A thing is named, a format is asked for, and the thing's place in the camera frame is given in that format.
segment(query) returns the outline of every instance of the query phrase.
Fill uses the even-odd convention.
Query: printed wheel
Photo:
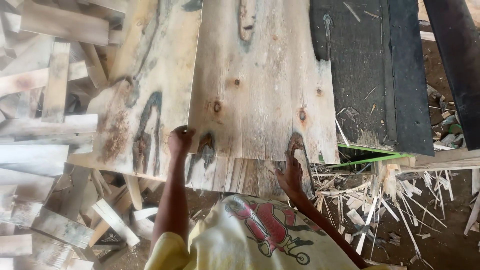
[[[300,252],[297,254],[297,263],[307,265],[310,263],[310,257],[307,254]]]

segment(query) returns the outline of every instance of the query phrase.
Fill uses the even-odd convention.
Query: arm
[[[188,207],[185,192],[185,160],[192,145],[194,130],[186,131],[187,126],[176,128],[168,137],[171,160],[167,183],[158,204],[158,213],[150,245],[150,255],[163,233],[172,232],[188,242]]]
[[[302,190],[301,180],[303,171],[301,164],[294,157],[285,152],[287,157],[287,168],[285,173],[275,170],[280,187],[285,191],[290,200],[295,204],[300,213],[315,222],[322,230],[324,230],[335,243],[346,253],[346,255],[357,265],[358,268],[364,269],[368,265],[363,258],[355,252],[338,231],[328,222],[328,220],[313,206]]]

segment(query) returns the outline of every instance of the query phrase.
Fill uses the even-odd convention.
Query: red cartoon print
[[[271,257],[276,249],[294,257],[301,265],[310,263],[310,257],[303,252],[295,252],[295,248],[304,245],[313,245],[310,240],[301,240],[299,237],[292,239],[288,231],[309,231],[321,232],[320,227],[316,224],[295,225],[297,216],[288,207],[275,205],[272,203],[256,203],[255,201],[247,201],[244,197],[235,196],[236,204],[227,204],[225,206],[228,217],[236,217],[239,220],[245,220],[245,225],[253,234],[254,240],[258,244],[260,252]]]

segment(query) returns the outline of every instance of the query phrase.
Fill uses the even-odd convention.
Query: green metal frame
[[[397,153],[397,152],[392,152],[392,151],[388,151],[388,150],[372,149],[372,148],[361,147],[361,146],[353,146],[353,145],[347,146],[345,144],[338,144],[338,147],[345,147],[345,148],[350,148],[350,149],[357,149],[357,150],[371,151],[371,152],[376,152],[376,153],[383,153],[383,154],[388,154],[388,156],[374,158],[374,159],[359,160],[359,161],[355,161],[355,162],[335,164],[335,165],[327,166],[327,168],[338,168],[338,167],[343,167],[343,166],[348,166],[348,165],[356,165],[356,164],[369,163],[369,162],[375,162],[375,161],[391,160],[391,159],[397,159],[397,158],[403,158],[403,157],[413,157],[413,155],[410,155],[410,154],[407,154],[407,153]]]

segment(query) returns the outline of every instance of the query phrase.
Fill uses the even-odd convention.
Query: person
[[[212,207],[189,238],[184,168],[194,134],[181,126],[168,137],[171,162],[145,270],[367,268],[308,200],[301,188],[302,167],[287,153],[285,172],[275,175],[298,211],[274,200],[232,195]]]

